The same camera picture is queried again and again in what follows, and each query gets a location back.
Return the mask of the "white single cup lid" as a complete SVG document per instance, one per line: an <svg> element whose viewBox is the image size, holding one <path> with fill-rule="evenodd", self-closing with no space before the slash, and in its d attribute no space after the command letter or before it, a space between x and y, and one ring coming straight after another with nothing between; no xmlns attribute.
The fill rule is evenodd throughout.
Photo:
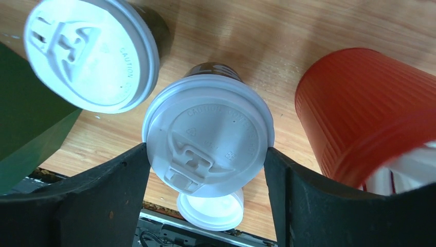
<svg viewBox="0 0 436 247"><path fill-rule="evenodd" d="M274 144L265 101L225 76L194 75L164 88L149 105L142 139L157 176L186 195L229 195L256 177Z"/></svg>

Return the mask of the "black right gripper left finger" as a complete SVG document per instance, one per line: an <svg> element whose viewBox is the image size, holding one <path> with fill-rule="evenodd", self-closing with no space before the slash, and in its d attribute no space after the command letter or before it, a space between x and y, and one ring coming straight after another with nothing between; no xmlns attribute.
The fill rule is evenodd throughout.
<svg viewBox="0 0 436 247"><path fill-rule="evenodd" d="M1 246L131 246L149 174L143 143L31 193L1 196Z"/></svg>

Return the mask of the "green paper bag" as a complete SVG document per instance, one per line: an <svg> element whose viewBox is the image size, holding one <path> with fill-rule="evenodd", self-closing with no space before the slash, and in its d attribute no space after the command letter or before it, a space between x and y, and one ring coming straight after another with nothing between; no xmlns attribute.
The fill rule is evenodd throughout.
<svg viewBox="0 0 436 247"><path fill-rule="evenodd" d="M46 87L30 64L1 44L1 194L64 143L82 110Z"/></svg>

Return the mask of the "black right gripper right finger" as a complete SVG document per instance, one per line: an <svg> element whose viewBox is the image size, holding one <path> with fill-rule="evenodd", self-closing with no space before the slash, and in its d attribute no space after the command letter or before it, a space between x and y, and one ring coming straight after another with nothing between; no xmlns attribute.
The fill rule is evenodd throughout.
<svg viewBox="0 0 436 247"><path fill-rule="evenodd" d="M435 184L376 195L273 147L264 170L278 246L435 246Z"/></svg>

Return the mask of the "brown coffee cup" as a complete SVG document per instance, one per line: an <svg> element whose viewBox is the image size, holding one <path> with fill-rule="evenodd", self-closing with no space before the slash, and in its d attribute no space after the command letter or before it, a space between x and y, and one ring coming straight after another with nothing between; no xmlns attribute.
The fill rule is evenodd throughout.
<svg viewBox="0 0 436 247"><path fill-rule="evenodd" d="M235 79L243 83L243 80L239 74L230 66L219 63L219 62L205 62L192 67L184 77L194 76L194 75L219 75L228 78Z"/></svg>
<svg viewBox="0 0 436 247"><path fill-rule="evenodd" d="M150 29L158 49L160 60L159 67L162 67L170 55L173 43L173 37L167 23L162 16L152 8L134 4L131 4L131 6L138 12Z"/></svg>

